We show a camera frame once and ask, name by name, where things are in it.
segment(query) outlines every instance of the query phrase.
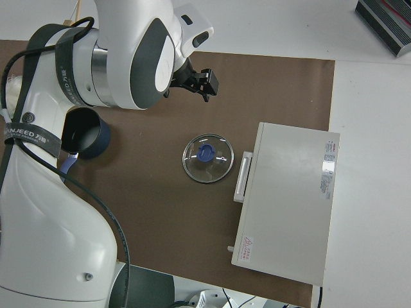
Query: black cup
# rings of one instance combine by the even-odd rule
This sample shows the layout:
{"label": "black cup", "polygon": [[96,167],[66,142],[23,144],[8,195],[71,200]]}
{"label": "black cup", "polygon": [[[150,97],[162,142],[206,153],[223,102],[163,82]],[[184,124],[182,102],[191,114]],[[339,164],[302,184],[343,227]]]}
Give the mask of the black cup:
{"label": "black cup", "polygon": [[76,108],[66,115],[62,134],[62,149],[80,158],[102,154],[110,143],[110,128],[94,110]]}

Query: white device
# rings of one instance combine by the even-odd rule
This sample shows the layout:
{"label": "white device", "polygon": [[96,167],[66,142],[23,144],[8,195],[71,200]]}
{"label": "white device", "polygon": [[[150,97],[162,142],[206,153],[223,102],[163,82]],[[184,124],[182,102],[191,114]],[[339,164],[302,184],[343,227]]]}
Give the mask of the white device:
{"label": "white device", "polygon": [[210,289],[201,291],[194,295],[188,302],[189,305],[183,307],[238,308],[237,303],[230,296],[226,296],[221,289]]}
{"label": "white device", "polygon": [[[166,94],[175,75],[196,74],[187,65],[188,56],[213,28],[192,6],[175,15],[170,0],[95,2],[100,30],[91,30],[73,46],[75,87],[87,104],[148,108]],[[47,46],[68,31],[55,33]],[[57,79],[66,71],[56,69],[55,61],[53,51],[41,54],[22,115],[30,115],[30,124],[61,138],[66,113],[74,105]],[[211,73],[207,74],[196,75],[197,81],[207,83]],[[203,85],[193,84],[190,81],[187,87],[201,93],[195,88]],[[56,166],[57,159],[47,151],[24,144]],[[109,224],[18,146],[9,154],[3,158],[0,195],[1,308],[106,307],[118,273],[117,245]]]}
{"label": "white device", "polygon": [[[234,265],[322,286],[339,140],[338,133],[259,124]],[[248,174],[240,169],[236,201]]]}

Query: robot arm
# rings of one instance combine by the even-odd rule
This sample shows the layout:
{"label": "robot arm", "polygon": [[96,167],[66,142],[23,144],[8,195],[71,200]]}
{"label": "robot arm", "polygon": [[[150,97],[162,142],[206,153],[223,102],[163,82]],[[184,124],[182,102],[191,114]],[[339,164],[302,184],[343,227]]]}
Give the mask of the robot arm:
{"label": "robot arm", "polygon": [[206,100],[208,94],[216,94],[214,74],[200,80],[187,65],[190,54],[214,33],[192,5],[173,10],[164,0],[96,0],[96,6],[100,31],[92,54],[92,78],[105,80],[95,85],[98,93],[109,91],[99,95],[103,103],[146,109],[168,96],[170,83],[199,92]]}
{"label": "robot arm", "polygon": [[[12,123],[25,126],[12,126],[10,133],[46,140],[30,131],[36,126],[61,139],[66,113],[77,103],[145,109],[169,86],[205,99],[216,94],[211,70],[197,74],[189,61],[213,34],[198,12],[186,7],[174,13],[170,0],[95,2],[100,30],[91,29],[69,53],[64,48],[74,28],[55,27],[30,40],[29,48],[44,37],[56,48],[30,68],[25,63]],[[109,224],[51,171],[55,156],[27,139],[15,143],[6,147],[0,170],[1,307],[106,307],[117,256]]]}

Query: white table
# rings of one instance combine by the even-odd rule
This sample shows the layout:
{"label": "white table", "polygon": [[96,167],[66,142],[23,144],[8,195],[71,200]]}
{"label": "white table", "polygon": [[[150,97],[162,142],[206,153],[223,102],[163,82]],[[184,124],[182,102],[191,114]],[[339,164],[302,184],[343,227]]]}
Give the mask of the white table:
{"label": "white table", "polygon": [[[407,307],[411,53],[395,59],[354,14],[355,0],[192,2],[216,30],[203,51],[336,60],[329,130],[341,143],[322,306]],[[5,0],[0,39],[27,40],[74,4]],[[96,16],[91,0],[82,15]]]}

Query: brown paper surface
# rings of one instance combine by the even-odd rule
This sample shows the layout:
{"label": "brown paper surface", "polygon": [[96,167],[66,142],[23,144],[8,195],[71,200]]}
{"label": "brown paper surface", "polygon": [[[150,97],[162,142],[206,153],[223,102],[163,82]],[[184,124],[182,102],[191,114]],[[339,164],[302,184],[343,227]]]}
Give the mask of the brown paper surface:
{"label": "brown paper surface", "polygon": [[[2,50],[20,44],[0,43]],[[234,246],[241,214],[232,200],[241,156],[254,149],[258,123],[328,130],[334,61],[222,53],[191,59],[198,71],[215,71],[217,97],[204,103],[171,89],[149,110],[96,108],[111,128],[110,146],[70,174],[120,220],[132,264],[309,307],[310,285],[234,266],[227,246]],[[187,143],[203,133],[221,135],[234,148],[231,171],[213,184],[195,182],[182,167]]]}

